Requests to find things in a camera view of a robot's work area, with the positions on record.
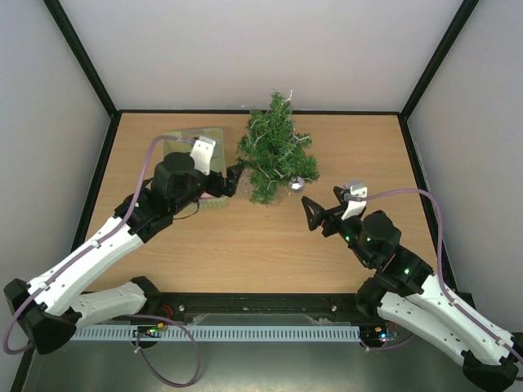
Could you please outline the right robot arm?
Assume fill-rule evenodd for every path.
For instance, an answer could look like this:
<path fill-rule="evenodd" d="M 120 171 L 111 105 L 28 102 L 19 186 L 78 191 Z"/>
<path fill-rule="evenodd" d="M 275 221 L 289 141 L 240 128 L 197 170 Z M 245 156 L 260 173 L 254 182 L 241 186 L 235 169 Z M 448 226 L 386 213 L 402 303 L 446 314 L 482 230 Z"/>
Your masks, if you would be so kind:
<path fill-rule="evenodd" d="M 302 198 L 310 230 L 338 234 L 363 267 L 374 272 L 355 295 L 358 314 L 377 316 L 421 337 L 448 355 L 484 391 L 504 391 L 522 378 L 522 335 L 509 332 L 469 305 L 441 274 L 400 243 L 401 232 L 385 212 L 366 214 L 371 200 L 363 183 L 336 187 L 338 205 Z"/>

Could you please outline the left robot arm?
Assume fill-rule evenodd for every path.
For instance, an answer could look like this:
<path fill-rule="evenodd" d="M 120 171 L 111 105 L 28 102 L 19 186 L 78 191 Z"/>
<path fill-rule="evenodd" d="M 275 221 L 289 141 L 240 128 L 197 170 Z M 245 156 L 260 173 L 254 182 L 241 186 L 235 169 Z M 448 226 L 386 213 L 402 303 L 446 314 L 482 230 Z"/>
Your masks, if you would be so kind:
<path fill-rule="evenodd" d="M 28 282 L 15 278 L 4 288 L 13 321 L 29 339 L 28 347 L 50 354 L 86 326 L 119 316 L 144 314 L 159 301 L 158 288 L 140 276 L 101 292 L 85 293 L 111 265 L 169 227 L 203 194 L 235 194 L 244 167 L 214 171 L 197 153 L 170 153 L 149 179 L 127 196 L 114 214 L 64 260 Z"/>

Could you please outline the small green christmas tree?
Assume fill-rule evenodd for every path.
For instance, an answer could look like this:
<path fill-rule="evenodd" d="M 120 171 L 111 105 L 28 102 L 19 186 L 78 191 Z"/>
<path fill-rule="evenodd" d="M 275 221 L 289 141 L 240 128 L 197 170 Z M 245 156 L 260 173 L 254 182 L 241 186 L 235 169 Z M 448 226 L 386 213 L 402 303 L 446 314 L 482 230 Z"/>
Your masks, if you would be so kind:
<path fill-rule="evenodd" d="M 291 96 L 274 91 L 268 109 L 250 109 L 236 146 L 237 162 L 248 170 L 249 201 L 273 204 L 293 176 L 302 177 L 306 184 L 316 182 L 320 171 L 308 151 L 311 146 L 311 135 L 295 128 Z"/>

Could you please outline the green plastic basket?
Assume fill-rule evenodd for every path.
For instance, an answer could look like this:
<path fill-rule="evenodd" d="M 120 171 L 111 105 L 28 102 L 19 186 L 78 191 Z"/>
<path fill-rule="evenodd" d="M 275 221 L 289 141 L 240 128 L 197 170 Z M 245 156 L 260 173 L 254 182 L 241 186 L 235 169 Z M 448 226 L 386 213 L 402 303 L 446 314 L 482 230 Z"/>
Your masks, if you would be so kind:
<path fill-rule="evenodd" d="M 170 153 L 181 152 L 190 154 L 195 144 L 199 144 L 201 139 L 210 142 L 214 145 L 212 154 L 201 153 L 195 159 L 195 167 L 202 168 L 203 161 L 208 161 L 208 171 L 221 173 L 226 175 L 226 160 L 225 160 L 225 140 L 224 132 L 219 127 L 204 127 L 204 128 L 186 128 L 171 131 L 167 136 L 172 136 L 172 139 L 163 141 L 163 156 L 166 157 Z"/>

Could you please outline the silver ball ornament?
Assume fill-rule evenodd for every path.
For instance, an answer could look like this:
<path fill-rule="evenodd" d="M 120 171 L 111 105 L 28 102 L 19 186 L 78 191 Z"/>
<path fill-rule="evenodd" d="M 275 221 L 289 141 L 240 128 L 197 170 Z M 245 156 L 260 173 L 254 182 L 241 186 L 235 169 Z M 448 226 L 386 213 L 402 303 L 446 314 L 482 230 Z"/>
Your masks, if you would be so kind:
<path fill-rule="evenodd" d="M 306 186 L 305 180 L 300 176 L 293 176 L 288 182 L 288 191 L 290 193 L 301 193 Z"/>

